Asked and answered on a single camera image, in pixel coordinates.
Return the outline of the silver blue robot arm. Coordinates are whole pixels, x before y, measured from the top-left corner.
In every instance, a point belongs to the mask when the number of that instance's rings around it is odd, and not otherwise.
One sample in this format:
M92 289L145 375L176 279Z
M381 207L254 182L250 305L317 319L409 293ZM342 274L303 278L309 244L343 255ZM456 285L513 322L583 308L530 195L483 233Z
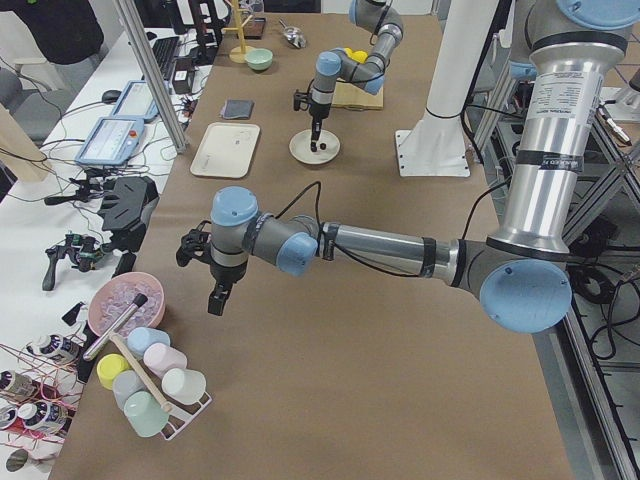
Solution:
M329 116L336 84L348 83L368 94L378 94L391 55L404 36L403 21L390 1L353 1L349 19L370 33L371 49L358 53L346 47L334 48L318 55L308 95L312 118L310 150L313 153L320 148L322 122Z
M341 253L401 278L437 278L471 293L487 316L516 332L536 333L567 314L572 300L562 232L600 91L620 62L639 19L635 1L455 1L450 5L422 119L396 143L403 176L451 176L467 170L462 147L467 97L499 14L514 12L511 62L533 71L533 92L498 229L484 241L438 241L323 222L317 216L264 213L248 189L230 186L212 202L204 261L215 286L208 311L219 315L250 256L299 276Z

